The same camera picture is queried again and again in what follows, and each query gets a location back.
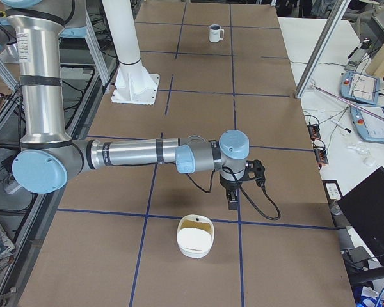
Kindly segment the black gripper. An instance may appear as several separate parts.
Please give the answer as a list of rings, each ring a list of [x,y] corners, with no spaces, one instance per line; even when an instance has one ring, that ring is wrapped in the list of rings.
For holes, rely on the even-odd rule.
[[[239,193],[240,182],[229,181],[223,177],[220,177],[220,184],[226,190],[226,196],[228,201],[229,210],[237,210],[239,208]]]

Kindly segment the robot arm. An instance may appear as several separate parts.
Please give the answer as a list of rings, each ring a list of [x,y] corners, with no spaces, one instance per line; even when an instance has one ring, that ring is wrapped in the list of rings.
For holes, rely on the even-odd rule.
[[[75,141],[65,129],[59,36],[86,21],[84,1],[6,1],[15,29],[26,133],[12,164],[16,181],[32,193],[61,189],[80,173],[105,166],[174,164],[183,174],[217,171],[228,207],[247,174],[248,137],[224,132],[219,140],[188,138],[101,142]]]

